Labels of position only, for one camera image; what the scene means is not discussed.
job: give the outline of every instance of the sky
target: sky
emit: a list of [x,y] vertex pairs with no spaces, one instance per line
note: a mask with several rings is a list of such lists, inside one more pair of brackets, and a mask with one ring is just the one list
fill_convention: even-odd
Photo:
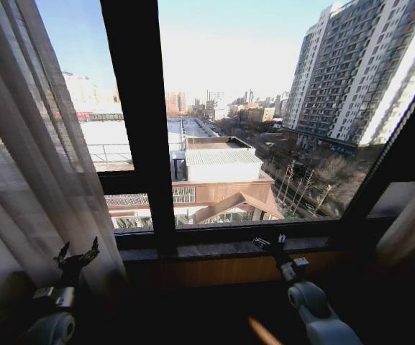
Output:
[[[301,42],[330,0],[159,0],[166,91],[290,91]],[[98,0],[36,0],[60,67],[114,90]]]

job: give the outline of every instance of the black window frame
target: black window frame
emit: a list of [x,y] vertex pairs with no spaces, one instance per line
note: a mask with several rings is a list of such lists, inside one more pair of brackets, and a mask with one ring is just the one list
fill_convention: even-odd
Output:
[[[300,240],[299,250],[305,252],[314,250],[309,241],[313,238],[328,238],[319,249],[373,243],[391,225],[394,217],[369,218],[368,214],[390,183],[415,181],[415,97],[340,219],[204,224],[175,230],[158,3],[140,1],[129,11],[124,3],[101,0],[101,8],[135,170],[98,172],[99,179],[105,195],[147,193],[154,228],[154,232],[116,234],[120,249],[157,248],[170,255],[184,244],[285,234]],[[133,108],[135,97],[151,111],[139,114]]]

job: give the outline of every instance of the distant building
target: distant building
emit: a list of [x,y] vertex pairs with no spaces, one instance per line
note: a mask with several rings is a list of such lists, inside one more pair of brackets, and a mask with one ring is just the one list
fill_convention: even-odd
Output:
[[186,95],[184,92],[165,93],[165,113],[167,117],[186,115]]
[[266,122],[272,121],[274,108],[248,108],[239,111],[241,121]]
[[210,121],[218,121],[228,117],[229,105],[224,98],[224,92],[207,91],[206,117]]
[[121,112],[116,95],[95,84],[89,77],[62,72],[77,113]]

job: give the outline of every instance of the window sill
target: window sill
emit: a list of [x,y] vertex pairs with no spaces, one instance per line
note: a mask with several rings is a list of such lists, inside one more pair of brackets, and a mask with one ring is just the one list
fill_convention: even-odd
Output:
[[[334,249],[329,237],[288,239],[284,249],[291,253],[320,252]],[[230,243],[208,243],[181,245],[172,254],[160,254],[155,248],[121,249],[122,261],[126,262],[174,262],[181,260],[225,259],[237,257],[259,257],[269,254],[256,247],[251,241]]]

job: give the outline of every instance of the curtain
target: curtain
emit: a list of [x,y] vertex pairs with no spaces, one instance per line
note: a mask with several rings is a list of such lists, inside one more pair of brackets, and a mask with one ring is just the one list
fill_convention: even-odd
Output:
[[36,286],[60,276],[70,241],[96,293],[125,277],[103,190],[34,0],[0,1],[0,284],[23,271]]
[[392,272],[415,270],[415,196],[378,242],[378,264]]

